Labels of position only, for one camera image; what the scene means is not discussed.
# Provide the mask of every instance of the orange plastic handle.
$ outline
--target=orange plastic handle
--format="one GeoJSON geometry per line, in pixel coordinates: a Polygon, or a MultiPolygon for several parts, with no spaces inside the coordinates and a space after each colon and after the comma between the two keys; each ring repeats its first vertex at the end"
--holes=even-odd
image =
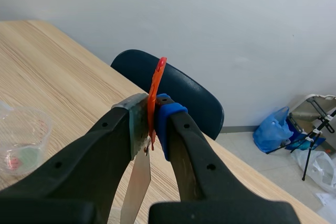
{"type": "Polygon", "coordinates": [[[157,64],[155,69],[151,89],[149,90],[148,102],[147,102],[147,113],[148,113],[148,127],[149,127],[149,137],[152,141],[152,151],[154,150],[154,142],[156,137],[156,132],[154,130],[154,110],[156,93],[158,92],[159,84],[162,78],[164,67],[166,66],[167,58],[162,57],[157,64]]]}

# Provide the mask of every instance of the wooden table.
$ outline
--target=wooden table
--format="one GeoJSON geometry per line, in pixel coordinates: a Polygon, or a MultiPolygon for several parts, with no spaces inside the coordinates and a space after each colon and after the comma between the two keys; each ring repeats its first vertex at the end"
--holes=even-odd
{"type": "MultiPolygon", "coordinates": [[[[143,92],[54,26],[41,21],[0,23],[0,100],[48,113],[54,127],[48,158],[82,136],[113,104],[143,92]]],[[[327,223],[246,163],[208,139],[235,176],[256,194],[290,202],[302,223],[327,223]]],[[[159,141],[151,152],[152,181],[138,220],[146,222],[157,201],[179,200],[176,180],[159,141]]],[[[121,206],[133,164],[127,168],[113,205],[121,206]]],[[[0,189],[22,177],[0,174],[0,189]]]]}

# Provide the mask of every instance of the metal stand leg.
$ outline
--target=metal stand leg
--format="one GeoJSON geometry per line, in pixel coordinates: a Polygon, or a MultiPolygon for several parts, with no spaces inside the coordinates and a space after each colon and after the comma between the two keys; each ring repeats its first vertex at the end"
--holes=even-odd
{"type": "Polygon", "coordinates": [[[315,140],[313,142],[310,142],[310,146],[309,146],[309,150],[308,150],[308,156],[307,156],[307,160],[306,160],[306,165],[304,167],[304,172],[303,172],[303,177],[302,180],[304,181],[306,179],[306,172],[307,172],[307,167],[308,167],[308,163],[309,163],[309,158],[310,158],[310,153],[311,153],[311,149],[313,148],[314,144],[316,143],[317,139],[320,137],[321,133],[319,133],[315,140]]]}

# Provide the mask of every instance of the plastic measuring cup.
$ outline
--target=plastic measuring cup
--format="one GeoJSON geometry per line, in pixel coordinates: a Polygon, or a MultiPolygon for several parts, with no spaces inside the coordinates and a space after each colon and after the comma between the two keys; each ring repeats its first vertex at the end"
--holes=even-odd
{"type": "Polygon", "coordinates": [[[35,170],[43,162],[50,132],[46,113],[0,102],[0,170],[14,175],[35,170]]]}

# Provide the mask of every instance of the black chair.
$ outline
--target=black chair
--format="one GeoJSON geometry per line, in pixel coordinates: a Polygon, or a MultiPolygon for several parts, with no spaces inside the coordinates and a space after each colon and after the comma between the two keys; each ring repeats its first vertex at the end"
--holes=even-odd
{"type": "MultiPolygon", "coordinates": [[[[149,92],[158,61],[153,55],[131,49],[119,54],[111,67],[149,92]]],[[[212,139],[217,138],[224,122],[223,108],[220,102],[196,81],[167,63],[157,92],[166,93],[175,102],[187,107],[189,115],[199,129],[212,139]]]]}

